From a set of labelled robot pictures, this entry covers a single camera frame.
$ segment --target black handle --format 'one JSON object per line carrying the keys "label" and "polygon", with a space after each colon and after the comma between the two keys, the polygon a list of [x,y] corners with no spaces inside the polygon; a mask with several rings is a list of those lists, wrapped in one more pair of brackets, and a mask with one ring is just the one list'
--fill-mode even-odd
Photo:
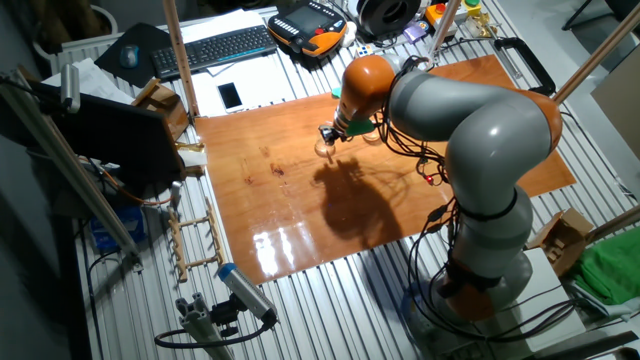
{"label": "black handle", "polygon": [[506,39],[498,39],[494,42],[494,46],[497,50],[505,49],[516,49],[520,56],[524,59],[524,61],[529,65],[533,74],[538,78],[538,81],[542,84],[538,87],[533,87],[529,89],[529,91],[535,91],[539,94],[551,96],[556,92],[556,84],[547,73],[547,70],[544,69],[540,61],[536,55],[531,51],[529,45],[527,45],[524,40],[520,38],[506,38]]}

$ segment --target wooden post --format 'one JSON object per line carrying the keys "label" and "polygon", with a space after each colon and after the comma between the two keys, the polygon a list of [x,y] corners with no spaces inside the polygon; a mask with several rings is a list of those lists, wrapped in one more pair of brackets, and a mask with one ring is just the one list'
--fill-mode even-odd
{"label": "wooden post", "polygon": [[620,44],[620,41],[627,36],[640,22],[640,3],[631,11],[631,13],[620,23],[617,29],[609,35],[609,37],[598,47],[598,49],[589,57],[589,59],[573,74],[562,89],[558,90],[553,100],[560,105],[569,95],[578,87],[584,79],[600,65],[602,60],[609,55],[613,49]]}
{"label": "wooden post", "polygon": [[456,11],[458,11],[458,7],[460,6],[461,0],[449,0],[447,3],[447,9],[442,14],[442,18],[440,19],[440,27],[436,31],[433,36],[433,44],[431,45],[431,51],[429,52],[430,56],[433,56],[438,49],[440,49],[440,45],[444,41],[444,36],[449,31],[449,27],[453,24],[453,20],[456,16]]}
{"label": "wooden post", "polygon": [[180,79],[182,79],[184,93],[187,95],[189,114],[195,117],[200,115],[200,111],[198,110],[196,92],[193,89],[193,82],[191,81],[191,69],[189,69],[189,61],[187,60],[187,50],[184,48],[184,43],[182,42],[176,3],[174,0],[162,0],[162,5],[164,6],[164,16],[167,19],[169,35],[171,36],[171,45],[173,46],[173,52],[176,54],[176,61],[178,62]]}
{"label": "wooden post", "polygon": [[640,221],[640,205],[636,205],[633,209],[625,211],[601,226],[591,230],[591,232],[587,234],[587,242],[591,243],[602,239],[603,237],[638,221]]}

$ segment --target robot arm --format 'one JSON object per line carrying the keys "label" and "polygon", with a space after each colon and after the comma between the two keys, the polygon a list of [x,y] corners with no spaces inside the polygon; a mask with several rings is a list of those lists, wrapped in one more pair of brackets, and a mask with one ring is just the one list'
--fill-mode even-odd
{"label": "robot arm", "polygon": [[516,183],[557,145],[560,112],[537,93],[419,70],[395,79],[390,90],[399,64],[395,57],[354,60],[345,70],[334,127],[343,136],[358,135],[349,128],[369,122],[389,96],[389,118],[397,130],[421,141],[449,141],[445,169],[461,211],[460,230],[436,305],[458,321],[489,318],[531,276],[521,249],[532,208]]}

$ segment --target keyboard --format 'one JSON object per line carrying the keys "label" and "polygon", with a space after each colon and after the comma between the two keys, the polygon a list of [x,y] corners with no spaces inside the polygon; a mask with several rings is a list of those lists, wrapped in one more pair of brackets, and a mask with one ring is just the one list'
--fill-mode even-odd
{"label": "keyboard", "polygon": [[[264,25],[231,31],[188,44],[189,67],[192,72],[215,65],[245,60],[276,50],[276,43]],[[180,76],[173,48],[151,53],[153,66],[159,79],[167,80]]]}

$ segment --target wooden board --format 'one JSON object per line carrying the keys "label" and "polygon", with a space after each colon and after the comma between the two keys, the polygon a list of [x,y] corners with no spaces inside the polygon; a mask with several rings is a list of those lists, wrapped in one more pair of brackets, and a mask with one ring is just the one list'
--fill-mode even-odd
{"label": "wooden board", "polygon": [[[432,73],[513,86],[494,56]],[[256,283],[415,234],[452,196],[416,174],[415,159],[361,137],[318,157],[318,125],[337,104],[323,94],[196,120],[234,262]],[[444,154],[446,143],[430,145]],[[519,182],[530,196],[573,183],[556,152]]]}

